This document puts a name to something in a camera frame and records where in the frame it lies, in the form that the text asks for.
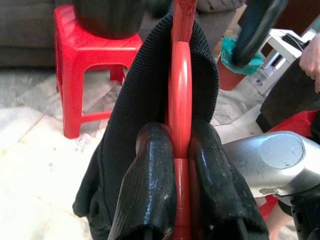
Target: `marble floor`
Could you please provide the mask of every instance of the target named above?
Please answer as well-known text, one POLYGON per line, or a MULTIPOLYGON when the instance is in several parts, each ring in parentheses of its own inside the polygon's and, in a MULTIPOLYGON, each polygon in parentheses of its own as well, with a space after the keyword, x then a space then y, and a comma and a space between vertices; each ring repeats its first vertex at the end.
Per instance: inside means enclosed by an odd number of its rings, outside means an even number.
MULTIPOLYGON (((233 91, 219 92, 211 124, 223 143, 262 133, 255 119, 264 96, 254 81, 246 77, 233 91)), ((87 72, 83 113, 112 109, 120 89, 107 71, 87 72)), ((65 138, 55 70, 0 68, 1 239, 91 239, 72 203, 107 125, 86 123, 79 138, 65 138)), ((297 239, 292 223, 279 239, 297 239)))

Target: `red metal frame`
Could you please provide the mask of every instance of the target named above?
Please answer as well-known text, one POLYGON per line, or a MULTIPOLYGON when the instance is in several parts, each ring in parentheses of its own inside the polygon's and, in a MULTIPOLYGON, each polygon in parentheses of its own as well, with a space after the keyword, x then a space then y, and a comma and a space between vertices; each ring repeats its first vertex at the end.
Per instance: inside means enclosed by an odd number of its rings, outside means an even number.
POLYGON ((189 42, 197 0, 175 0, 172 63, 168 82, 168 125, 174 151, 177 188, 175 240, 191 240, 188 148, 192 121, 192 70, 189 42))

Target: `red stool leg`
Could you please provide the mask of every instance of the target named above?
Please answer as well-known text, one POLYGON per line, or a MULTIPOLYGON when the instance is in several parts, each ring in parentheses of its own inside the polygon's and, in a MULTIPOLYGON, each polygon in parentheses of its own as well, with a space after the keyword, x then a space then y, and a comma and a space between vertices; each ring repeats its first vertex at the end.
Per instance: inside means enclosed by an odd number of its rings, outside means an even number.
POLYGON ((82 124, 82 100, 85 70, 74 67, 74 71, 63 69, 63 131, 64 136, 75 139, 80 136, 82 124))
POLYGON ((125 78, 124 66, 111 65, 109 69, 110 69, 110 80, 118 81, 120 85, 122 85, 125 78))

